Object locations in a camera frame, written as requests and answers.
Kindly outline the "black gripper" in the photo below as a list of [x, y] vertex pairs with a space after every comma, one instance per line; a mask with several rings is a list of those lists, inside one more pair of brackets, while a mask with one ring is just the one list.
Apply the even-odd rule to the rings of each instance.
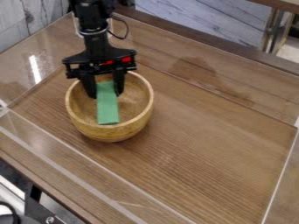
[[[65, 66], [66, 78], [80, 78], [80, 82], [88, 97], [94, 99], [97, 97], [97, 89], [96, 80], [92, 75], [109, 74], [117, 67], [123, 67], [127, 71], [136, 70], [136, 51], [113, 47], [109, 44], [108, 34], [105, 32], [97, 35], [85, 36], [84, 44], [85, 50], [64, 58], [61, 63]], [[132, 57], [132, 62], [129, 64], [116, 64], [110, 66], [100, 65], [100, 63], [108, 60], [120, 59], [128, 56]], [[121, 95], [125, 87], [125, 73], [123, 71], [115, 71], [112, 76], [115, 83], [115, 93], [116, 95]]]

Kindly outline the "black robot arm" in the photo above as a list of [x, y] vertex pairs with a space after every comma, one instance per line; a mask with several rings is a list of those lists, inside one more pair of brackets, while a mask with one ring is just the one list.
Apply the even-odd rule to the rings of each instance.
[[69, 0], [74, 25], [84, 39], [84, 51], [64, 58], [68, 79], [78, 79], [89, 98], [97, 98], [96, 77], [112, 74], [113, 90], [121, 95], [125, 75], [136, 70], [136, 51], [110, 45], [108, 35], [119, 37], [110, 30], [108, 20], [113, 17], [113, 0]]

